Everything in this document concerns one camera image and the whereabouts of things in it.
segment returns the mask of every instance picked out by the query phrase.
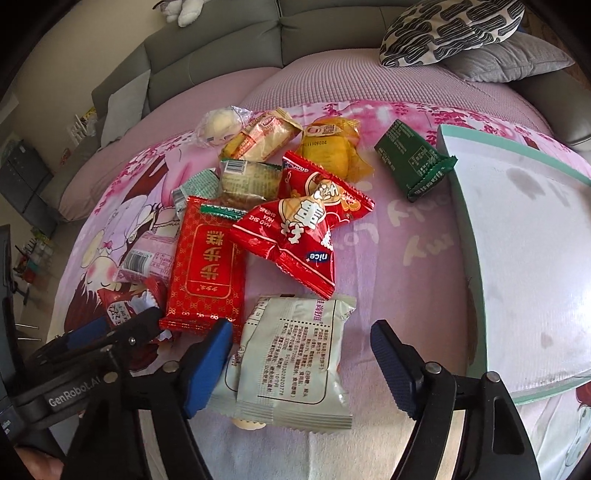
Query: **screw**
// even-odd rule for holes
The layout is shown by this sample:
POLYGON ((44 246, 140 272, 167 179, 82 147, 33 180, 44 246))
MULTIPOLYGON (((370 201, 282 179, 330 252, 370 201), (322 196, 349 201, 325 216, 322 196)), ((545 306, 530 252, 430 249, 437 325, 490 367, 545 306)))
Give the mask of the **screw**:
POLYGON ((176 372, 178 370, 178 362, 175 362, 174 360, 171 360, 170 362, 166 362, 162 366, 162 370, 164 370, 168 374, 176 372))
POLYGON ((439 365, 437 362, 429 362, 427 365, 425 365, 425 370, 427 370, 427 372, 430 374, 437 375, 441 373, 441 365, 439 365))
POLYGON ((105 376, 103 377, 103 380, 105 381, 105 383, 113 383, 118 378, 119 378, 119 375, 117 375, 117 372, 109 372, 109 373, 105 374, 105 376))
POLYGON ((486 379, 493 383, 501 381, 501 376, 497 372, 486 372, 486 379))

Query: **human hand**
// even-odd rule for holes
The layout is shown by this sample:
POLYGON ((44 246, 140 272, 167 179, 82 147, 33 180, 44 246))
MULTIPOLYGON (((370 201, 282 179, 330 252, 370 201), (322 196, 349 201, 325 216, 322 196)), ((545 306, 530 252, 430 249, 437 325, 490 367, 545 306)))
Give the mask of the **human hand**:
POLYGON ((57 458, 24 447, 15 447, 21 462, 35 480, 60 480, 64 464, 57 458))

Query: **cabinet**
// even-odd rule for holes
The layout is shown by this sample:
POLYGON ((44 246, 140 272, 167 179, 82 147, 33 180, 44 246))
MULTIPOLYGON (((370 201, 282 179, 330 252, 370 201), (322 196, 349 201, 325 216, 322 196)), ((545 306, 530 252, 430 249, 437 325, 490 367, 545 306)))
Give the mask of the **cabinet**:
POLYGON ((37 151, 22 141, 0 167, 0 193, 27 222, 47 236, 53 234, 56 221, 39 193, 52 178, 37 151))

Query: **gray leather sofa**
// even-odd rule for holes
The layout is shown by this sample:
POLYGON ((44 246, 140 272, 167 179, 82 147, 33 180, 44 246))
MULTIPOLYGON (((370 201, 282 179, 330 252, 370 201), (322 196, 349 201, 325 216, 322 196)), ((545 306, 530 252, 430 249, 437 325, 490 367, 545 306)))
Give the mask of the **gray leather sofa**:
MULTIPOLYGON (((415 2, 213 0, 188 27, 172 23, 147 37, 94 89, 97 130, 100 134, 110 95, 148 69, 148 104, 154 110, 175 95, 227 73, 282 68, 326 50, 378 48, 390 23, 415 2)), ((562 71, 509 85, 546 117, 558 140, 591 161, 591 92, 562 71)), ((56 210, 74 170, 58 173, 43 194, 56 210)))

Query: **black and white patterned pillow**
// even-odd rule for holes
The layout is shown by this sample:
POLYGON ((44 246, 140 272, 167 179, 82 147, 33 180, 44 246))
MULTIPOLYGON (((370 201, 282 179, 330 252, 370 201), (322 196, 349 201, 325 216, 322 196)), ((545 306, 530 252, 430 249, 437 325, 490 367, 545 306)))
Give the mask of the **black and white patterned pillow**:
POLYGON ((509 38, 523 18, 519 0, 427 0, 413 5, 386 31, 385 67, 429 65, 462 50, 509 38))

